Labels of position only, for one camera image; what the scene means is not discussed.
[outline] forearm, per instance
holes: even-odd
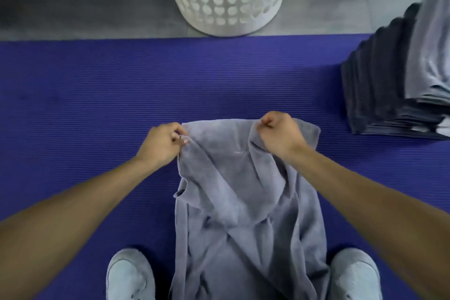
[[[450,294],[447,213],[351,172],[312,149],[299,150],[289,163],[421,296],[443,299]]]
[[[151,172],[134,159],[0,223],[0,298],[29,299],[82,248]]]

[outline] gray garment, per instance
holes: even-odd
[[[296,120],[307,143],[320,129]],[[257,120],[184,124],[178,159],[173,300],[324,299],[326,237],[317,192],[268,153]]]
[[[353,133],[448,139],[436,133],[449,108],[405,98],[405,64],[419,10],[379,28],[341,66],[348,123]]]
[[[450,105],[450,0],[422,0],[411,38],[405,95]]]

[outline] yoga mat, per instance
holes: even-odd
[[[367,35],[0,43],[0,219],[131,158],[150,127],[257,119],[277,109],[321,127],[318,151],[450,210],[450,142],[355,136],[344,118],[339,64]],[[137,246],[165,299],[174,271],[175,162],[141,183],[38,299],[104,298],[120,249]],[[384,298],[414,299],[349,223],[321,198],[328,247],[378,263]]]

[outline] white shoe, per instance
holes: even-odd
[[[150,263],[137,249],[115,254],[106,273],[106,300],[155,300]]]
[[[331,261],[329,300],[382,300],[380,273],[362,250],[347,248]]]

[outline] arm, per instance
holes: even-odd
[[[450,294],[450,215],[349,171],[309,148],[296,123],[270,112],[258,131],[425,299]]]
[[[98,177],[0,223],[0,299],[32,298],[70,262],[95,229],[140,182],[187,142],[176,123],[150,130],[136,156]]]

